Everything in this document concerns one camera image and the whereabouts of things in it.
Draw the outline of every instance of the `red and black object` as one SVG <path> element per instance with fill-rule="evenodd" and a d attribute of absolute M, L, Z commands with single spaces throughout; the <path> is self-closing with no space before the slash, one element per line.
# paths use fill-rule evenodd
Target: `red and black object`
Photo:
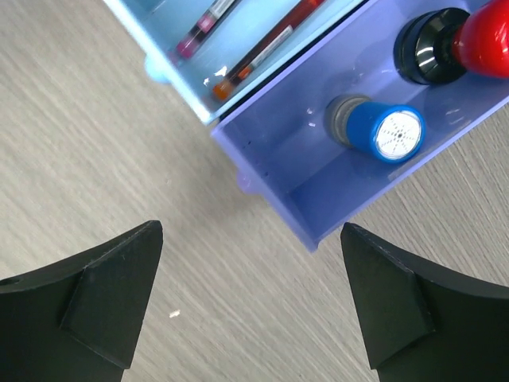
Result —
<path fill-rule="evenodd" d="M 445 8 L 410 21 L 394 45 L 403 78 L 447 84 L 467 71 L 509 78 L 509 0 L 492 0 L 474 14 Z"/>

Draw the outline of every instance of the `gray wood grain surface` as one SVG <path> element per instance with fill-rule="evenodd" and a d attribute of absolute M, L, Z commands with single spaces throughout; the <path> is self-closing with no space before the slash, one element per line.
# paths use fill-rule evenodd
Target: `gray wood grain surface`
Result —
<path fill-rule="evenodd" d="M 308 254 L 143 59 L 100 0 L 0 2 L 0 279 L 159 219 L 125 381 L 375 381 L 339 232 Z M 509 286 L 508 123 L 506 107 L 354 221 Z"/>

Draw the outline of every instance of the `white label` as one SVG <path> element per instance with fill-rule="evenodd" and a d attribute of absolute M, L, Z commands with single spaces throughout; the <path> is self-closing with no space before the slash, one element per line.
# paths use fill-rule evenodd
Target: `white label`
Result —
<path fill-rule="evenodd" d="M 214 17 L 219 20 L 221 16 L 230 8 L 230 6 L 234 3 L 235 0 L 216 0 L 214 4 L 208 9 L 208 11 L 214 15 Z"/>
<path fill-rule="evenodd" d="M 276 48 L 281 45 L 288 38 L 290 34 L 292 34 L 293 28 L 291 25 L 288 25 L 285 30 L 283 30 L 279 36 L 277 36 L 268 46 L 262 50 L 260 54 L 256 56 L 254 60 L 252 60 L 251 65 L 254 68 L 257 68 Z"/>
<path fill-rule="evenodd" d="M 376 146 L 385 158 L 404 158 L 419 144 L 421 133 L 421 120 L 414 113 L 397 111 L 383 120 Z"/>

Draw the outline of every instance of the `light blue tray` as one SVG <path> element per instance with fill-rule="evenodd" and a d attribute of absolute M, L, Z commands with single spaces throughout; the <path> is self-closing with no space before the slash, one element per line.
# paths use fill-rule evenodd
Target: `light blue tray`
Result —
<path fill-rule="evenodd" d="M 251 90 L 310 42 L 347 15 L 363 0 L 328 0 L 226 102 L 212 99 L 211 90 L 227 70 L 288 13 L 298 0 L 242 0 L 187 61 L 172 62 L 168 52 L 194 26 L 212 0 L 104 0 L 146 52 L 154 76 L 179 91 L 203 123 L 230 110 Z"/>

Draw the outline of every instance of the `pen label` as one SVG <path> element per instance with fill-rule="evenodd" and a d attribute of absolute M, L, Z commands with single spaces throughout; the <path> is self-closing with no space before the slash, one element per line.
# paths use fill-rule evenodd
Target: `pen label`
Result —
<path fill-rule="evenodd" d="M 251 65 L 253 65 L 254 68 L 257 68 L 262 62 L 270 56 L 270 54 L 276 50 L 276 48 L 281 45 L 285 40 L 292 34 L 293 28 L 291 25 L 288 25 L 285 30 L 283 30 L 279 36 L 277 36 L 273 41 L 268 44 L 268 46 L 262 50 L 260 54 L 256 56 L 254 60 L 252 60 Z"/>
<path fill-rule="evenodd" d="M 234 2 L 235 0 L 216 0 L 208 11 L 216 18 L 216 20 L 219 20 Z"/>

